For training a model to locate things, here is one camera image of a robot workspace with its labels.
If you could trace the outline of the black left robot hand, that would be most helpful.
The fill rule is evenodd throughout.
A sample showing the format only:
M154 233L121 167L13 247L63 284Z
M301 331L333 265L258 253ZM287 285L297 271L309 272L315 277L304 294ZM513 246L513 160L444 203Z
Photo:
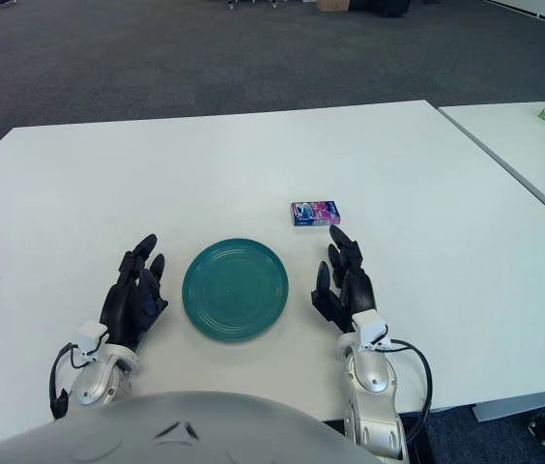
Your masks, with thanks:
M164 256L158 254L152 264L146 266L157 241L157 236L150 234L125 253L118 279L110 287L100 314L100 322L107 328L107 342L132 352L168 306L160 294Z

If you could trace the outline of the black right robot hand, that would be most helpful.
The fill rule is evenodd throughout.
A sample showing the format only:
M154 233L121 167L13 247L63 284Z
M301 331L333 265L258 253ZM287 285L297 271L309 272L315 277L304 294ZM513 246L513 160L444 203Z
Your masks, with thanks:
M352 241L337 225L329 228L332 243L328 246L329 263L318 268L312 305L341 332L352 332L352 317L375 309L375 294L370 278L362 268L359 244Z

